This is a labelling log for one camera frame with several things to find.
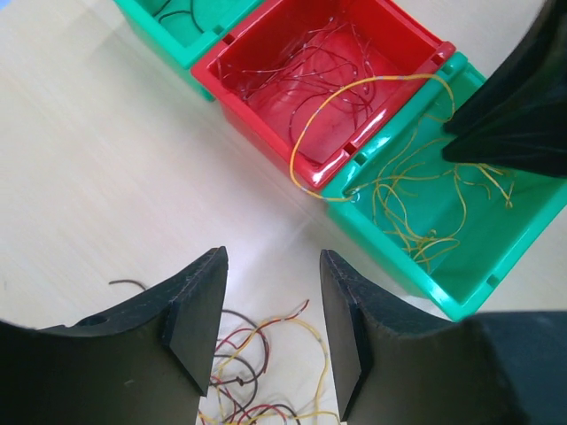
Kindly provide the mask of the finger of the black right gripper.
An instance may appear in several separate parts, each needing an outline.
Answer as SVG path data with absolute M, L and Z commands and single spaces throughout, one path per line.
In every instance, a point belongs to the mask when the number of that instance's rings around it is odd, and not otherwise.
M 459 135 L 504 104 L 535 75 L 551 50 L 559 23 L 566 16 L 564 1 L 546 1 L 522 40 L 485 83 L 461 106 L 444 130 Z
M 500 134 L 453 137 L 443 148 L 448 162 L 487 164 L 553 178 L 566 176 L 566 129 L 506 130 Z

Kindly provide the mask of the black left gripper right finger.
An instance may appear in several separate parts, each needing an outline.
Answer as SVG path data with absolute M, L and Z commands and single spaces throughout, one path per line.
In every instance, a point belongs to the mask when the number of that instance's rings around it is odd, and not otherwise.
M 338 410 L 350 424 L 563 424 L 566 314 L 452 322 L 320 256 Z

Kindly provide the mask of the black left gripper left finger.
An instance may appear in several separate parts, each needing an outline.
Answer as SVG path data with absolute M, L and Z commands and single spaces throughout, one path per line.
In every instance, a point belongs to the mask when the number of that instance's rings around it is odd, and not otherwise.
M 207 393 L 228 254 L 213 248 L 71 327 L 1 325 L 4 424 L 193 424 Z

